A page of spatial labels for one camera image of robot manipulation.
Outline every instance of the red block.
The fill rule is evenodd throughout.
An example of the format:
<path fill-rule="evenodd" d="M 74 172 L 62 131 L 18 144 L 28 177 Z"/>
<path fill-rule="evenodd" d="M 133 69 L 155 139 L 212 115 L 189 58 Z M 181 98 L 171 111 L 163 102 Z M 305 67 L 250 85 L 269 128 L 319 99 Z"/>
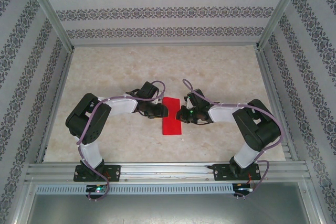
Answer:
<path fill-rule="evenodd" d="M 176 120 L 176 114 L 180 110 L 180 100 L 164 97 L 162 104 L 168 108 L 168 117 L 162 119 L 163 135 L 182 135 L 181 121 Z"/>

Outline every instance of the enclosure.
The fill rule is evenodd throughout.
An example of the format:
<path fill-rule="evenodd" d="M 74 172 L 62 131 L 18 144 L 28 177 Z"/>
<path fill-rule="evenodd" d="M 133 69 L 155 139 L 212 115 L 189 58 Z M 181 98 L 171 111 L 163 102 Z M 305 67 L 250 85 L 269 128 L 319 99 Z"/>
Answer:
<path fill-rule="evenodd" d="M 335 16 L 335 0 L 0 0 L 0 223 L 336 223 Z M 236 200 L 208 169 L 244 144 L 235 125 L 164 136 L 125 114 L 98 139 L 119 181 L 89 202 L 65 126 L 79 100 L 161 80 L 183 104 L 183 78 L 283 125 L 258 191 Z"/>

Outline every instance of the patterned wallpaper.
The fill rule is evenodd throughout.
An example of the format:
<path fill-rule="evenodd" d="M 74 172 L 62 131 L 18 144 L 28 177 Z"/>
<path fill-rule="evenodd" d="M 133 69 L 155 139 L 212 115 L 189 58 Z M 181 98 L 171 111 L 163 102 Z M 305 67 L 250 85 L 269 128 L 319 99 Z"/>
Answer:
<path fill-rule="evenodd" d="M 0 223 L 36 160 L 68 52 L 37 0 L 0 0 Z"/>
<path fill-rule="evenodd" d="M 296 151 L 336 223 L 335 0 L 291 0 L 264 48 Z"/>
<path fill-rule="evenodd" d="M 257 42 L 279 0 L 50 0 L 72 43 Z"/>

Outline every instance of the marble floor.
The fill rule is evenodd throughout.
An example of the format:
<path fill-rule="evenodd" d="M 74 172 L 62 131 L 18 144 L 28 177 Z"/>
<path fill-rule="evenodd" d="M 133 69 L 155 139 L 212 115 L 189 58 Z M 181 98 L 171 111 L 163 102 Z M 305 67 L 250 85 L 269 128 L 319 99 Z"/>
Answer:
<path fill-rule="evenodd" d="M 45 161 L 79 161 L 65 120 L 84 94 L 111 97 L 140 88 L 146 81 L 161 80 L 166 84 L 165 96 L 179 98 L 183 104 L 188 93 L 183 78 L 211 100 L 260 99 L 270 108 L 253 46 L 76 48 Z M 98 141 L 107 162 L 229 161 L 244 143 L 235 123 L 182 124 L 182 135 L 166 136 L 162 119 L 150 120 L 138 113 L 110 117 Z M 262 159 L 284 161 L 281 145 Z"/>

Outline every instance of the purple cable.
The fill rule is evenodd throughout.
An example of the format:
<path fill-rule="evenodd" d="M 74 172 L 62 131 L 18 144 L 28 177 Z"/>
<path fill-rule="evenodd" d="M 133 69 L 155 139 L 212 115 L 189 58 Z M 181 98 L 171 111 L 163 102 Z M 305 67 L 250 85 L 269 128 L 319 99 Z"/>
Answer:
<path fill-rule="evenodd" d="M 79 155 L 80 155 L 80 157 L 82 158 L 83 163 L 84 163 L 90 170 L 92 170 L 95 174 L 97 174 L 98 176 L 100 176 L 101 178 L 103 178 L 103 179 L 106 181 L 106 183 L 107 183 L 107 189 L 106 189 L 105 193 L 104 193 L 100 198 L 95 199 L 95 201 L 101 200 L 101 199 L 103 199 L 103 198 L 107 195 L 107 193 L 108 193 L 109 190 L 110 190 L 110 182 L 109 182 L 109 180 L 108 180 L 104 175 L 102 175 L 101 173 L 97 172 L 91 165 L 89 165 L 89 163 L 85 160 L 85 157 L 84 157 L 84 155 L 83 155 L 83 152 L 82 152 L 82 150 L 81 150 L 81 148 L 80 148 L 80 144 L 82 143 L 82 141 L 83 141 L 83 139 L 84 139 L 84 137 L 85 137 L 85 134 L 86 134 L 86 132 L 87 132 L 88 129 L 89 129 L 89 126 L 90 126 L 90 123 L 91 123 L 91 121 L 92 121 L 92 118 L 93 118 L 95 112 L 97 111 L 98 107 L 99 107 L 100 105 L 102 105 L 104 102 L 107 102 L 107 101 L 110 101 L 110 100 L 114 100 L 114 99 L 122 99 L 122 98 L 127 98 L 127 99 L 132 99 L 132 100 L 138 100 L 138 101 L 155 101 L 156 99 L 161 100 L 162 97 L 164 96 L 164 92 L 165 92 L 165 90 L 166 90 L 166 85 L 165 85 L 162 81 L 159 81 L 159 80 L 156 80 L 156 81 L 153 81 L 153 82 L 152 82 L 152 84 L 154 84 L 154 83 L 160 83 L 160 84 L 162 84 L 162 86 L 163 86 L 162 93 L 161 93 L 160 95 L 156 96 L 155 98 L 145 99 L 145 98 L 131 97 L 131 96 L 127 96 L 127 95 L 120 95 L 120 96 L 117 96 L 117 97 L 109 97 L 109 98 L 106 98 L 106 99 L 104 99 L 104 100 L 101 100 L 100 102 L 97 103 L 97 105 L 96 105 L 95 108 L 93 109 L 93 111 L 92 111 L 92 113 L 91 113 L 91 115 L 90 115 L 90 118 L 89 118 L 89 120 L 88 120 L 88 122 L 87 122 L 87 124 L 86 124 L 86 126 L 85 126 L 85 128 L 84 128 L 84 130 L 83 130 L 83 132 L 82 132 L 82 135 L 80 136 L 80 139 L 77 141 L 76 144 L 77 144 L 77 147 L 78 147 Z"/>
<path fill-rule="evenodd" d="M 254 189 L 254 191 L 257 190 L 257 188 L 260 186 L 261 182 L 263 182 L 263 180 L 264 180 L 264 178 L 265 178 L 265 176 L 266 176 L 266 174 L 267 174 L 267 172 L 268 172 L 268 169 L 269 169 L 269 162 L 268 162 L 267 160 L 260 160 L 260 161 L 257 161 L 257 159 L 258 159 L 258 158 L 259 158 L 259 157 L 260 157 L 266 150 L 269 150 L 269 149 L 271 149 L 271 148 L 277 146 L 278 144 L 280 144 L 280 143 L 282 142 L 282 140 L 284 139 L 284 134 L 285 134 L 284 127 L 281 125 L 281 123 L 280 123 L 280 122 L 279 122 L 279 121 L 278 121 L 272 114 L 268 113 L 268 112 L 265 111 L 265 110 L 262 110 L 262 109 L 260 109 L 260 108 L 258 108 L 258 107 L 254 107 L 254 106 L 251 106 L 251 105 L 248 105 L 248 104 L 224 104 L 224 103 L 215 103 L 215 102 L 211 101 L 210 99 L 208 99 L 208 98 L 206 98 L 206 97 L 204 97 L 204 96 L 202 96 L 202 95 L 196 93 L 196 92 L 194 91 L 194 89 L 193 89 L 192 84 L 191 84 L 187 79 L 183 79 L 182 82 L 183 82 L 184 85 L 186 85 L 186 87 L 187 87 L 192 93 L 194 93 L 196 96 L 202 98 L 203 100 L 209 102 L 210 104 L 213 104 L 213 105 L 215 105 L 215 106 L 227 107 L 227 108 L 236 108 L 236 107 L 244 108 L 244 107 L 246 107 L 246 108 L 250 108 L 250 109 L 253 109 L 253 110 L 257 110 L 257 111 L 259 111 L 259 112 L 261 112 L 261 113 L 263 113 L 263 114 L 269 116 L 269 117 L 270 117 L 270 118 L 277 124 L 277 126 L 278 126 L 279 129 L 280 129 L 280 138 L 279 138 L 279 140 L 278 140 L 275 144 L 270 145 L 269 147 L 265 147 L 264 149 L 262 149 L 262 151 L 261 151 L 261 152 L 255 157 L 255 159 L 254 159 L 254 161 L 256 161 L 256 162 L 266 162 L 266 163 L 267 163 L 266 170 L 265 170 L 263 176 L 261 177 L 260 181 L 258 182 L 256 188 Z"/>

